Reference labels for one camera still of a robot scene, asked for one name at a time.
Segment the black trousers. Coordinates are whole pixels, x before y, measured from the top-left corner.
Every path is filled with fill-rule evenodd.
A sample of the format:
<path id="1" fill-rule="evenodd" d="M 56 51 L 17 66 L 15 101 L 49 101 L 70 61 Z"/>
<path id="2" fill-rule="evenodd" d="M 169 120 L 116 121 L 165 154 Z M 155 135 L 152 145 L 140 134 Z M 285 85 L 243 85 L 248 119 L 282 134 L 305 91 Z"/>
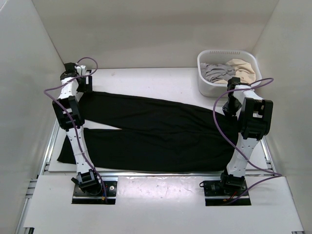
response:
<path id="1" fill-rule="evenodd" d="M 161 99 L 105 92 L 82 95 L 84 129 L 96 167 L 142 172 L 215 172 L 226 168 L 238 140 L 236 117 Z"/>

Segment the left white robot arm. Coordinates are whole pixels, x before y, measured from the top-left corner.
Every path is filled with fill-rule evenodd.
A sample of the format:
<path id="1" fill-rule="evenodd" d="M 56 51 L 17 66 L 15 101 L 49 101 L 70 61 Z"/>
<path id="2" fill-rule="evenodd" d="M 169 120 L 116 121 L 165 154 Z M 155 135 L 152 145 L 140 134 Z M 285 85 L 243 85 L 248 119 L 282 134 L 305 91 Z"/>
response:
<path id="1" fill-rule="evenodd" d="M 60 95 L 52 101 L 59 126 L 66 132 L 77 167 L 77 176 L 72 181 L 82 192 L 99 195 L 102 183 L 91 162 L 84 139 L 85 119 L 80 113 L 77 94 L 91 93 L 92 75 L 86 66 L 66 63 L 65 71 L 60 75 L 62 88 Z"/>

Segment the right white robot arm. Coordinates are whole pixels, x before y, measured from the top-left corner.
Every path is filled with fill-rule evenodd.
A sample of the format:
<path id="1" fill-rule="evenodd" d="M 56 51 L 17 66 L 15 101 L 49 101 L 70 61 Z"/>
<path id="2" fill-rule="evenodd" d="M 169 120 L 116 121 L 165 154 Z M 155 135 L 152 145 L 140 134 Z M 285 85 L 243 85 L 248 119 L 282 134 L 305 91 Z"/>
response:
<path id="1" fill-rule="evenodd" d="M 233 77 L 227 84 L 228 101 L 222 107 L 228 118 L 238 116 L 238 140 L 234 154 L 221 174 L 219 190 L 230 195 L 243 189 L 248 161 L 255 146 L 269 133 L 273 102 L 258 96 L 251 85 Z"/>

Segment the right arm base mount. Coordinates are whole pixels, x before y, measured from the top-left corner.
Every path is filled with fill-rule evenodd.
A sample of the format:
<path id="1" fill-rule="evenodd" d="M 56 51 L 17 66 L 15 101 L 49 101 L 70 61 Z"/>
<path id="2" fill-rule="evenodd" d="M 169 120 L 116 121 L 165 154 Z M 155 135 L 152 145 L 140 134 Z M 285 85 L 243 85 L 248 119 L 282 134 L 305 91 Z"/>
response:
<path id="1" fill-rule="evenodd" d="M 245 177 L 222 174 L 204 176 L 199 187 L 204 191 L 206 206 L 250 206 L 249 188 Z"/>

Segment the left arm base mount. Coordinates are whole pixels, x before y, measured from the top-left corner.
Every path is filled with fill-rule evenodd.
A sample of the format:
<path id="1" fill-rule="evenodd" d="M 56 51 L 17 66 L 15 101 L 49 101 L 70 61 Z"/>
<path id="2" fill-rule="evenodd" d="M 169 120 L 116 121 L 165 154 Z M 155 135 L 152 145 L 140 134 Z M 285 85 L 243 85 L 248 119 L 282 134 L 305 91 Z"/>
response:
<path id="1" fill-rule="evenodd" d="M 75 184 L 72 204 L 115 205 L 117 180 L 101 180 L 96 172 L 78 173 L 71 178 Z"/>

